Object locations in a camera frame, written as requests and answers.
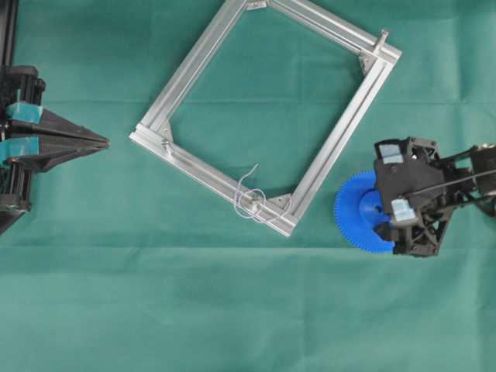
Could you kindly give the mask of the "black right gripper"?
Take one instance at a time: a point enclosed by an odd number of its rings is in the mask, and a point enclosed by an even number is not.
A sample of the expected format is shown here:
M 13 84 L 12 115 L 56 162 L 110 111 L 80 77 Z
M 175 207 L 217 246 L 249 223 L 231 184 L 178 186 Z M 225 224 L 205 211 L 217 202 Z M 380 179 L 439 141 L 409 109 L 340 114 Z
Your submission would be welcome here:
M 386 139 L 374 144 L 375 188 L 391 221 L 376 226 L 376 234 L 394 244 L 393 253 L 435 257 L 453 214 L 447 204 L 446 176 L 436 164 L 435 141 L 419 137 Z

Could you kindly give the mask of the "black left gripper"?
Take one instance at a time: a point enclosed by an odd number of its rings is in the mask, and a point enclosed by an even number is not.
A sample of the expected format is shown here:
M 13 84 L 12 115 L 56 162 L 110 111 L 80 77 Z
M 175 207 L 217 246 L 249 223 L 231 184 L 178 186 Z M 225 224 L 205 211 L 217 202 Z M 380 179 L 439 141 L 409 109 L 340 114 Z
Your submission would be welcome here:
M 45 81 L 32 66 L 1 67 L 1 209 L 29 211 L 33 172 L 109 148 L 109 139 L 43 109 Z M 104 146 L 40 154 L 37 135 L 90 140 Z

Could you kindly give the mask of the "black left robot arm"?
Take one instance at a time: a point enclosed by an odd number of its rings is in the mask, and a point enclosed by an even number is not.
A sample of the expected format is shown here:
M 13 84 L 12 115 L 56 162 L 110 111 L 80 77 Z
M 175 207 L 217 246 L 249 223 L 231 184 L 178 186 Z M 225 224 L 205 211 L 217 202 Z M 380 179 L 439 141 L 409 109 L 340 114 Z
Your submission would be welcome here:
M 31 208 L 35 174 L 109 148 L 109 139 L 42 106 L 45 81 L 34 66 L 12 62 L 17 1 L 1 2 L 1 218 Z

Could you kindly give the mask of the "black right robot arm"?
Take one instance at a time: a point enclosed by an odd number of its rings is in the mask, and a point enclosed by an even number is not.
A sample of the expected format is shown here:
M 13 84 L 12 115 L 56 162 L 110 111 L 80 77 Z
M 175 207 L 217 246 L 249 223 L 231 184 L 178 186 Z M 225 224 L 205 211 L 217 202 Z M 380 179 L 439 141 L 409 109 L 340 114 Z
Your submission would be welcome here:
M 441 157 L 436 141 L 419 137 L 375 144 L 375 188 L 389 221 L 374 227 L 396 255 L 438 255 L 453 213 L 475 205 L 495 216 L 495 146 L 475 145 Z

